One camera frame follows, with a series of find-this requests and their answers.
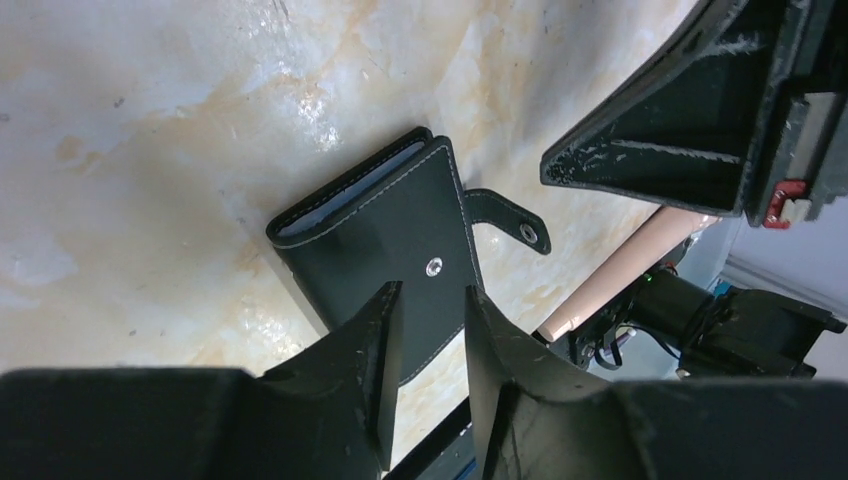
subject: black cable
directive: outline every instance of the black cable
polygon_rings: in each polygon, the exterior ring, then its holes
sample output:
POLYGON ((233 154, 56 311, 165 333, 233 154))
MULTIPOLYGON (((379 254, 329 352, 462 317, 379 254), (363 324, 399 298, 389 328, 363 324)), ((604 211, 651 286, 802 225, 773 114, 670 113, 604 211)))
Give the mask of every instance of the black cable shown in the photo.
POLYGON ((666 352, 666 353, 668 353, 669 355, 671 355, 672 357, 674 357, 676 360, 680 360, 680 355, 677 355, 676 353, 674 353, 674 350, 672 350, 672 349, 671 349, 671 347, 669 347, 669 346, 668 346, 668 344, 667 344, 667 343, 666 343, 663 339, 661 339, 661 338, 657 335, 657 333, 656 333, 656 332, 654 332, 653 330, 651 330, 651 329, 649 329, 649 328, 645 328, 645 327, 639 326, 639 325, 633 325, 632 323, 623 323, 623 324, 621 324, 621 326, 623 326, 623 327, 630 327, 630 328, 633 328, 633 329, 635 329, 635 330, 641 330, 641 331, 645 332, 646 334, 648 334, 648 336, 649 336, 649 337, 653 338, 653 339, 654 339, 654 341, 655 341, 655 342, 657 342, 657 344, 658 344, 658 345, 659 345, 659 346, 660 346, 663 350, 665 350, 665 352, 666 352))

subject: beige tabletop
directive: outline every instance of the beige tabletop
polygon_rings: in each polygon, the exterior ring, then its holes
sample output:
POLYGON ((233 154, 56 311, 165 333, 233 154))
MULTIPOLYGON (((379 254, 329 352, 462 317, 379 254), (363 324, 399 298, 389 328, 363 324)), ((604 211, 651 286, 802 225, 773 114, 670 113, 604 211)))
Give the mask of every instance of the beige tabletop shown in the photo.
MULTIPOLYGON (((0 370, 297 354, 323 331, 265 225, 415 125, 547 222, 547 257, 474 227, 533 330, 655 208, 542 187, 541 154, 692 3, 0 2, 0 370)), ((464 360, 460 335, 401 388, 395 462, 467 394, 464 360)))

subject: marble surface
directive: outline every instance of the marble surface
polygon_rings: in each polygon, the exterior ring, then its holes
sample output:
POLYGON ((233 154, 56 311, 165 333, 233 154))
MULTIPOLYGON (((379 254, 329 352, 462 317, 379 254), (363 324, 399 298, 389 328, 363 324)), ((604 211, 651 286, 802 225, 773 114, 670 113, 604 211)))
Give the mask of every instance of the marble surface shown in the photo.
MULTIPOLYGON (((541 154, 693 3, 0 2, 0 370, 297 354, 323 332, 266 223, 415 125, 546 220, 548 257, 474 227, 534 329, 655 208, 542 187, 541 154)), ((460 336, 401 389, 395 462, 465 375, 460 336)))

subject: silver snap button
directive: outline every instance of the silver snap button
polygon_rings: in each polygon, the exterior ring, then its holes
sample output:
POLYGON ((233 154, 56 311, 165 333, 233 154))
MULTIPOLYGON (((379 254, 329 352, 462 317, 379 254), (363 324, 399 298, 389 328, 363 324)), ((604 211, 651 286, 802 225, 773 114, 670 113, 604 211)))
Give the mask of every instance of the silver snap button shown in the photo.
POLYGON ((539 236, 536 235, 536 230, 533 230, 533 227, 530 225, 522 223, 518 229, 521 231, 521 236, 524 237, 524 240, 527 240, 527 243, 530 245, 539 241, 539 236))
POLYGON ((439 257, 435 257, 429 262, 427 262, 427 268, 425 269, 428 277, 435 277, 442 271, 442 259, 439 257))

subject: black wallet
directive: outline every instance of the black wallet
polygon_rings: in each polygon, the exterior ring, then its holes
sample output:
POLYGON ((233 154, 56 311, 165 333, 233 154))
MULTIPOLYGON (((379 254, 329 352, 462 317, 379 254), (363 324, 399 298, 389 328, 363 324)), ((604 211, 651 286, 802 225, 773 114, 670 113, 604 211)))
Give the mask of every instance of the black wallet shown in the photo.
POLYGON ((462 329, 465 288, 483 287, 471 225, 540 254, 541 218, 486 189, 464 191, 446 137, 424 127, 277 216, 266 233, 330 330, 388 281, 404 285, 401 384, 462 329))

